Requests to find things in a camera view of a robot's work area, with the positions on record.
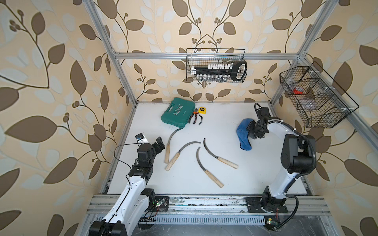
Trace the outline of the blue microfiber rag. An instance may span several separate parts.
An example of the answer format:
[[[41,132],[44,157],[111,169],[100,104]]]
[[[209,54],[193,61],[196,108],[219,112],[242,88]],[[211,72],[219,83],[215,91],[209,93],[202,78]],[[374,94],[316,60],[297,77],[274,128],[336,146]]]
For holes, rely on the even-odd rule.
[[[236,130],[239,143],[240,143],[240,148],[245,151],[249,151],[252,149],[251,143],[249,141],[249,130],[248,130],[248,126],[252,121],[253,119],[243,119]]]

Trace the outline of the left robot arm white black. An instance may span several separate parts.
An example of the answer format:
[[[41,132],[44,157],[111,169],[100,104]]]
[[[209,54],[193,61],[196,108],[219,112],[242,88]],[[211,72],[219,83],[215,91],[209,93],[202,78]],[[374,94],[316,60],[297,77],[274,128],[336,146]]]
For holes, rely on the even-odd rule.
[[[130,236],[142,214],[156,206],[155,192],[146,186],[153,173],[155,157],[165,145],[161,137],[152,144],[141,133],[135,138],[137,158],[129,171],[127,185],[109,213],[91,224],[90,236]]]

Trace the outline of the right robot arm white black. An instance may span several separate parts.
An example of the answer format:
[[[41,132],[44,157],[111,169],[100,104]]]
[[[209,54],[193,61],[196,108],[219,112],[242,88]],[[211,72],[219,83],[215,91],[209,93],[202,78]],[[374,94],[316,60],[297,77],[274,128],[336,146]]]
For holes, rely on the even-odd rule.
[[[258,119],[247,126],[249,137],[262,139],[272,132],[283,140],[280,157],[283,168],[273,183],[264,190],[260,204],[265,208],[282,206],[295,181],[316,168],[316,142],[313,136],[304,135],[282,119],[271,116],[267,107],[256,103],[254,109]]]

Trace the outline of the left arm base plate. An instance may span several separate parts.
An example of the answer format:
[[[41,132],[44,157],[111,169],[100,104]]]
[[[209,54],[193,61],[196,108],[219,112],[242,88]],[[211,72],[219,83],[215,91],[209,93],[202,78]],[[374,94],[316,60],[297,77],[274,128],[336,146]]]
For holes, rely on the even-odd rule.
[[[168,196],[149,196],[149,205],[143,212],[167,212],[169,208]]]

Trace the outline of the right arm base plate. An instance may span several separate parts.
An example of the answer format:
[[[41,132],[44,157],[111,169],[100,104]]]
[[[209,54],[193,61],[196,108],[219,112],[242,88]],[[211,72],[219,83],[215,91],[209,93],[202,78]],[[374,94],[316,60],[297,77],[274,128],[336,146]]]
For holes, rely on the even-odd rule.
[[[286,199],[247,197],[245,200],[249,213],[288,213]]]

